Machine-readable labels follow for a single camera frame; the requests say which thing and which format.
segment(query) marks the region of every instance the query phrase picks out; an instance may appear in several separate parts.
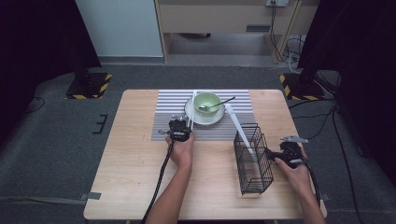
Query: black wire basket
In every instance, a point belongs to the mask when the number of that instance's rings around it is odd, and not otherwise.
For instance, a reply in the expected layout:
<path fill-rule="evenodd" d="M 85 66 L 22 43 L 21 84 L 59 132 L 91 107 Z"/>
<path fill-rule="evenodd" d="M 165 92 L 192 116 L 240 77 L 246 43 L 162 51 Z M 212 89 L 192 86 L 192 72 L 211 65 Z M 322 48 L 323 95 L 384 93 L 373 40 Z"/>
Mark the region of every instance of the black wire basket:
<path fill-rule="evenodd" d="M 239 132 L 233 140 L 236 164 L 238 167 L 239 183 L 242 195 L 246 193 L 263 193 L 274 177 L 271 172 L 271 161 L 265 149 L 265 137 L 257 123 L 241 124 L 250 147 L 244 143 Z"/>

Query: gray floor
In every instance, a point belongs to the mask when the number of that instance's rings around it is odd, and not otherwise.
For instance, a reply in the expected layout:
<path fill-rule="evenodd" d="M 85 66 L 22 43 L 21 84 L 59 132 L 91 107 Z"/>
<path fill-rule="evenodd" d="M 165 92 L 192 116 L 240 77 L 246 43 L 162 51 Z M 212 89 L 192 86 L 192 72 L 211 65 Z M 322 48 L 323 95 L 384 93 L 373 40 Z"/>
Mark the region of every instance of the gray floor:
<path fill-rule="evenodd" d="M 297 49 L 297 42 L 291 49 Z M 65 100 L 73 80 L 66 74 L 42 83 L 0 154 L 0 197 L 44 197 L 79 203 L 81 193 L 91 190 L 120 97 L 127 89 L 279 89 L 279 75 L 296 70 L 296 63 L 273 64 L 260 35 L 175 35 L 167 63 L 123 61 L 104 63 L 113 75 L 102 99 Z M 337 74 L 323 71 L 328 79 Z M 288 101 L 288 105 L 299 102 Z M 334 101 L 299 105 L 290 110 L 299 135 L 314 136 Z M 97 121 L 108 114 L 102 134 Z M 395 188 L 375 161 L 360 156 L 342 117 L 334 114 L 349 162 L 354 190 L 364 223 L 396 223 Z M 328 223 L 359 223 L 352 202 L 348 173 L 330 116 L 320 134 L 304 146 L 326 202 Z M 83 204 L 36 202 L 0 203 L 0 223 L 85 223 Z M 89 223 L 125 223 L 89 221 Z M 279 223 L 302 223 L 301 220 Z"/>

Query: power strip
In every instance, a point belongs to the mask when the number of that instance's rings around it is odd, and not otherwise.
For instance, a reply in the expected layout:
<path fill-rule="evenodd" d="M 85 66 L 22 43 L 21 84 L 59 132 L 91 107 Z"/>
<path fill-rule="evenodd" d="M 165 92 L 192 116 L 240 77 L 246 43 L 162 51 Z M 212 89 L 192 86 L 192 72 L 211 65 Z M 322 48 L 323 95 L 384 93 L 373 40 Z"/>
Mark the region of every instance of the power strip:
<path fill-rule="evenodd" d="M 265 4 L 268 7 L 275 5 L 276 7 L 286 7 L 289 4 L 289 0 L 267 0 Z"/>

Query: human hand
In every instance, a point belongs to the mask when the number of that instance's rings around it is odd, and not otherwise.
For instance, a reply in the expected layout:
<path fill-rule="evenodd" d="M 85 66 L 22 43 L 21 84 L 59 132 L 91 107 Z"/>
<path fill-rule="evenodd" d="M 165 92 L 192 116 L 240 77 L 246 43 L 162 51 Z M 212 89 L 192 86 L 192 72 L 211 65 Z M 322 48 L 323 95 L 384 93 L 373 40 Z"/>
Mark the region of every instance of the human hand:
<path fill-rule="evenodd" d="M 168 146 L 172 143 L 172 139 L 170 136 L 166 136 L 165 138 Z M 189 140 L 185 142 L 178 142 L 174 143 L 174 148 L 171 154 L 171 160 L 178 166 L 178 167 L 191 167 L 192 166 L 192 145 L 194 142 L 194 134 L 190 133 Z"/>
<path fill-rule="evenodd" d="M 305 151 L 302 148 L 302 154 L 306 157 Z M 276 164 L 285 173 L 286 178 L 289 180 L 291 187 L 296 193 L 304 197 L 306 195 L 312 195 L 311 179 L 309 176 L 308 168 L 305 164 L 301 163 L 295 169 L 290 168 L 280 158 L 275 158 Z"/>

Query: white plate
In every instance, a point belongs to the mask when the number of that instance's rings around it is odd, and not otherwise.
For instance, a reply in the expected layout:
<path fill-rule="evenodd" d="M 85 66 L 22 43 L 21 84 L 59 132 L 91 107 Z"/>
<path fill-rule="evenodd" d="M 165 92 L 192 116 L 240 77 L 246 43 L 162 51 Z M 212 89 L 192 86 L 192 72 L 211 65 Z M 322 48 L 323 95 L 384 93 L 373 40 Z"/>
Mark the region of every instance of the white plate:
<path fill-rule="evenodd" d="M 191 112 L 193 110 L 195 110 L 195 108 L 192 106 L 192 99 L 190 98 L 184 106 L 184 111 L 186 112 L 187 117 L 189 117 L 190 119 L 192 119 Z M 202 124 L 202 125 L 210 125 L 222 119 L 222 117 L 224 116 L 225 107 L 224 105 L 220 105 L 218 112 L 211 117 L 202 117 L 196 111 L 194 112 L 195 112 L 194 120 L 193 120 L 194 123 Z"/>

